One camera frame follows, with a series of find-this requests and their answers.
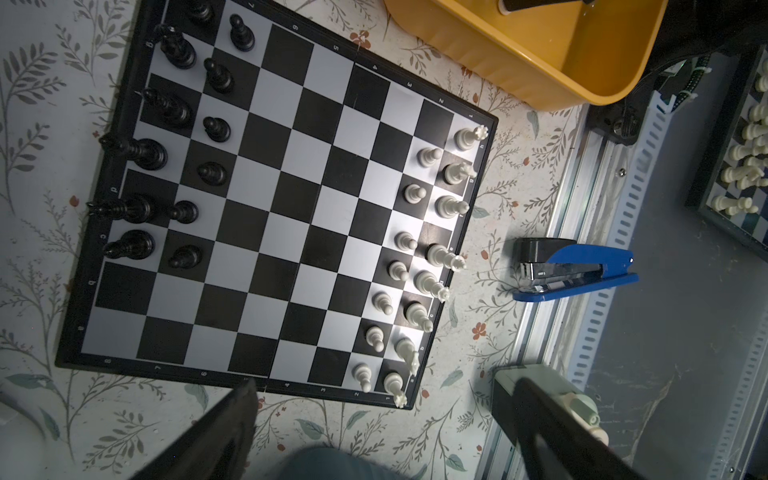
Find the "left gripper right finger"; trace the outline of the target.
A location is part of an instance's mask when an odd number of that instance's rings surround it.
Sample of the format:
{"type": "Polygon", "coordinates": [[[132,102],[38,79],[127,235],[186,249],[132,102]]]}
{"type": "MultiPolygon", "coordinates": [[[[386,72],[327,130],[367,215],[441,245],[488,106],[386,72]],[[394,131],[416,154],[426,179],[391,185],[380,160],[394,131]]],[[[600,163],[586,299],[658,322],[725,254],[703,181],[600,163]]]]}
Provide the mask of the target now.
{"type": "Polygon", "coordinates": [[[640,479],[529,379],[514,387],[514,426],[530,479],[640,479]]]}

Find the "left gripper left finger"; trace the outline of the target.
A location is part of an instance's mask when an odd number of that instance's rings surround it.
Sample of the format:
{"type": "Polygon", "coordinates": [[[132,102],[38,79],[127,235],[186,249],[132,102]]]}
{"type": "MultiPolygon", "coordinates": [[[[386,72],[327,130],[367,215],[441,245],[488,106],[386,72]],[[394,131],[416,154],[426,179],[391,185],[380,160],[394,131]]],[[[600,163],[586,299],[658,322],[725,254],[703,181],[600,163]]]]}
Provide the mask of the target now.
{"type": "Polygon", "coordinates": [[[257,386],[241,382],[135,479],[240,479],[253,443],[257,386]]]}

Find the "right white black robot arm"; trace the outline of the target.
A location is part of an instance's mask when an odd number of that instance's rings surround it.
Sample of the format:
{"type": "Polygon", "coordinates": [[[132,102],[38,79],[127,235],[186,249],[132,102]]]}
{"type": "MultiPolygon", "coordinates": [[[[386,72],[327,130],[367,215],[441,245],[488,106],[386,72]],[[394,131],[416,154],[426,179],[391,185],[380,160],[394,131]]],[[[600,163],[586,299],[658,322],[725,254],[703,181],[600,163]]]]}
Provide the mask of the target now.
{"type": "Polygon", "coordinates": [[[590,107],[586,126],[614,143],[632,145],[665,69],[714,52],[740,54],[766,42],[765,1],[670,1],[638,84],[616,103],[590,107]]]}

